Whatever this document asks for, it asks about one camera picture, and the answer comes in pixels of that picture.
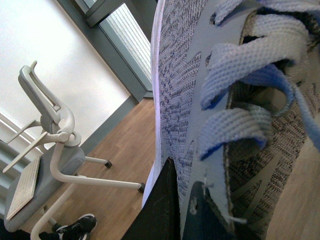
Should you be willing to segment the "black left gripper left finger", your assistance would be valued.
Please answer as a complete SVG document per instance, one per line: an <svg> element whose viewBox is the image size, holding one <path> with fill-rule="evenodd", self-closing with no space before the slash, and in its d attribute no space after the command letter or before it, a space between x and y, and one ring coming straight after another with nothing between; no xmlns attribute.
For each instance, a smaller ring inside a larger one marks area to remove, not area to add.
<svg viewBox="0 0 320 240"><path fill-rule="evenodd" d="M165 164L140 213L123 240L179 240L180 207L177 172L172 158Z"/></svg>

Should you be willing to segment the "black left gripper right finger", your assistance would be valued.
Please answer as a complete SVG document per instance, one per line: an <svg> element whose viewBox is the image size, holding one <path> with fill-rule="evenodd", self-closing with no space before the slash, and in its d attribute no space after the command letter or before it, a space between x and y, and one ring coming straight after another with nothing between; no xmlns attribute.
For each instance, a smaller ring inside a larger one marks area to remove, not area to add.
<svg viewBox="0 0 320 240"><path fill-rule="evenodd" d="M230 231L236 240L261 240L246 224L234 224Z"/></svg>

